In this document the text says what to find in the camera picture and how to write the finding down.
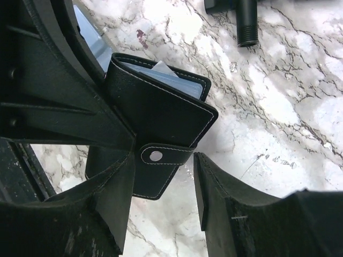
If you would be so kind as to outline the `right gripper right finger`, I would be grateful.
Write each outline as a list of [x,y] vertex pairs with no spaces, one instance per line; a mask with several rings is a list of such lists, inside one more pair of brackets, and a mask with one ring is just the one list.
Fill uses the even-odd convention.
[[201,230],[209,256],[342,256],[342,192],[277,198],[193,156]]

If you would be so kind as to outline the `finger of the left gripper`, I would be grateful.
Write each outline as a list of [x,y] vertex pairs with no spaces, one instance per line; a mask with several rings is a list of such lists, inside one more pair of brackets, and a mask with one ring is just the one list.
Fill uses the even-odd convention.
[[131,149],[135,137],[68,46],[50,4],[1,1],[1,138]]
[[78,62],[96,84],[102,84],[106,77],[98,61],[81,36],[72,1],[45,1],[50,4],[57,24]]

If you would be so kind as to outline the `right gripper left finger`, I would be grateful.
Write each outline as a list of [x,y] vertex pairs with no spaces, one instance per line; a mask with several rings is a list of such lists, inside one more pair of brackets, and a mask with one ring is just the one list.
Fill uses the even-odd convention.
[[119,256],[130,211],[135,158],[44,202],[1,203],[1,256]]

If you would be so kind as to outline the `grey card holder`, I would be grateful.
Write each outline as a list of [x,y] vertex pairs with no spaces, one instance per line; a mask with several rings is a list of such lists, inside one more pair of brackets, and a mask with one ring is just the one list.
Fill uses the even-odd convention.
[[106,73],[113,53],[112,48],[102,38],[83,11],[75,4],[73,5],[73,8],[80,27],[81,36],[85,39],[91,53]]

